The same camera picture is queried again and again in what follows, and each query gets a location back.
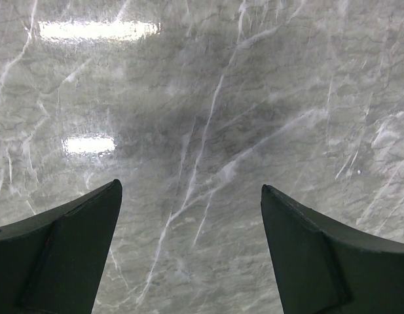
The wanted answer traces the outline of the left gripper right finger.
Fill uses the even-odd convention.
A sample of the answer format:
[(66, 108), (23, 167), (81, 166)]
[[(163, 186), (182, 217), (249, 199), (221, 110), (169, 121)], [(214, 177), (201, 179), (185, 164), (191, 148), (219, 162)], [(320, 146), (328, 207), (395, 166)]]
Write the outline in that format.
[(284, 313), (404, 313), (404, 243), (349, 227), (270, 185), (261, 213)]

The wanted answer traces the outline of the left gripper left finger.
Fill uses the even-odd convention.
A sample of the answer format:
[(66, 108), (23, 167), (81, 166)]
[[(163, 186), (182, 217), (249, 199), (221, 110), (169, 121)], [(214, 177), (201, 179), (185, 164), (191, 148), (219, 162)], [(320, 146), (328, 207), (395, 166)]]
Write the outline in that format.
[(0, 313), (91, 313), (121, 202), (115, 179), (0, 226)]

